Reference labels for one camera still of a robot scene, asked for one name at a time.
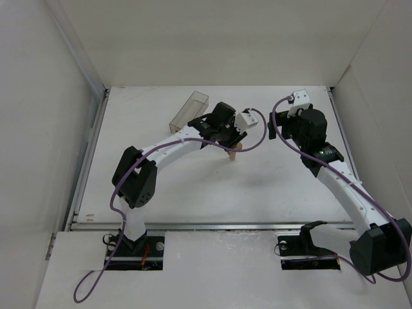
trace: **clear plastic container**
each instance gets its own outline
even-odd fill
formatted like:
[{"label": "clear plastic container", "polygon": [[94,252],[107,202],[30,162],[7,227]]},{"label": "clear plastic container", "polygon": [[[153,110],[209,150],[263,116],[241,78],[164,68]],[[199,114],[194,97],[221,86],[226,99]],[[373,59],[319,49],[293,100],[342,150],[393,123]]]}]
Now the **clear plastic container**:
[{"label": "clear plastic container", "polygon": [[185,105],[179,110],[179,113],[169,124],[170,132],[179,132],[182,127],[195,118],[203,115],[209,106],[209,96],[195,91],[186,101]]}]

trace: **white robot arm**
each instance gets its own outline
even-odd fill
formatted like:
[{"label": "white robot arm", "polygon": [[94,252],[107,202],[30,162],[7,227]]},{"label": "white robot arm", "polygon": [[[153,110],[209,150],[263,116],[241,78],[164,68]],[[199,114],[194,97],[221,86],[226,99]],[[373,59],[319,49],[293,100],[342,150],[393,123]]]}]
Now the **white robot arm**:
[{"label": "white robot arm", "polygon": [[182,140],[182,143],[165,147],[150,154],[138,169],[127,178],[119,190],[121,208],[127,218],[124,239],[130,244],[130,247],[146,232],[144,224],[147,212],[146,204],[155,193],[157,174],[187,153],[200,150],[207,145],[198,140],[183,141],[183,139],[197,138],[217,142],[228,148],[235,147],[247,136],[246,131],[258,124],[258,119],[248,110],[244,110],[236,116],[235,114],[236,111],[232,107],[220,102],[211,114],[190,121],[182,130],[166,140],[141,150],[137,150],[133,146],[125,150],[112,179],[114,185],[138,158],[157,145]]},{"label": "white robot arm", "polygon": [[[326,142],[327,121],[323,113],[313,108],[305,90],[292,94],[289,111],[275,112],[276,126],[282,127],[284,139],[292,139],[304,153],[319,161],[326,162],[347,177],[367,196],[369,194],[352,175],[343,156]],[[274,121],[270,114],[269,139],[276,137]],[[399,265],[406,261],[406,251],[398,234],[388,218],[360,195],[350,184],[331,169],[301,155],[303,164],[337,198],[349,214],[359,237],[353,233],[329,226],[326,222],[316,221],[301,228],[299,248],[293,255],[321,256],[325,249],[328,254],[350,258],[361,274],[368,276],[381,270]],[[395,220],[408,244],[411,241],[412,228],[405,219]]]}]

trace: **screw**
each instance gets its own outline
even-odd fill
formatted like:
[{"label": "screw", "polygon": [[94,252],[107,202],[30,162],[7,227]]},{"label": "screw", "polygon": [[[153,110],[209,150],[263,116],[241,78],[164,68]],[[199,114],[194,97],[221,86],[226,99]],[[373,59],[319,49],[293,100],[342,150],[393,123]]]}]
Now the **screw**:
[{"label": "screw", "polygon": [[283,240],[283,241],[281,241],[280,243],[279,243],[279,249],[281,249],[281,250],[286,250],[288,247],[287,247],[287,243],[286,243],[286,241],[285,240]]},{"label": "screw", "polygon": [[157,250],[157,251],[163,251],[164,249],[165,249],[165,244],[162,243],[161,241],[159,241],[159,242],[156,244],[156,250]]},{"label": "screw", "polygon": [[116,243],[114,241],[110,242],[108,245],[108,250],[113,251],[115,249]]}]

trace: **wooden block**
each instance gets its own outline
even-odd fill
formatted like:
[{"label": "wooden block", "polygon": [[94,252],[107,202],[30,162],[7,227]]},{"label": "wooden block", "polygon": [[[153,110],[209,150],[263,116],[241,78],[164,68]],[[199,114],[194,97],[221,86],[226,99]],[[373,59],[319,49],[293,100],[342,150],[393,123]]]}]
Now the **wooden block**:
[{"label": "wooden block", "polygon": [[[242,143],[238,143],[235,147],[236,150],[238,149],[242,149],[243,145]],[[227,152],[230,158],[230,161],[234,161],[234,159],[236,158],[236,153],[234,151],[228,151]]]}]

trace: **white table surface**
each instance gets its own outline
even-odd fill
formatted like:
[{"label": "white table surface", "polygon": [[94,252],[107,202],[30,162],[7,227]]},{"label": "white table surface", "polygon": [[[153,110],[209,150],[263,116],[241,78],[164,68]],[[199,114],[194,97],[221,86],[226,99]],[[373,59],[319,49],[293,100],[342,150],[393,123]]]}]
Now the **white table surface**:
[{"label": "white table surface", "polygon": [[[111,179],[124,150],[161,142],[169,122],[193,91],[209,96],[209,108],[220,101],[237,111],[260,109],[266,117],[275,102],[305,88],[315,108],[328,121],[331,144],[348,159],[341,132],[324,86],[187,86],[111,88],[77,221],[116,223],[108,207]],[[285,110],[287,104],[280,107]],[[255,144],[263,123],[248,132],[244,147]],[[208,146],[188,154],[159,175],[156,193],[147,204],[150,223],[301,223],[350,221],[334,196],[301,163],[298,154],[279,140],[238,154],[231,162],[221,149]]]},{"label": "white table surface", "polygon": [[[371,285],[350,266],[342,270],[281,270],[272,231],[168,232],[164,270],[108,271],[90,298],[73,291],[104,260],[104,232],[60,232],[36,309],[135,308],[410,308],[404,285]],[[397,268],[385,271],[399,276]],[[97,274],[79,289],[86,295]]]}]

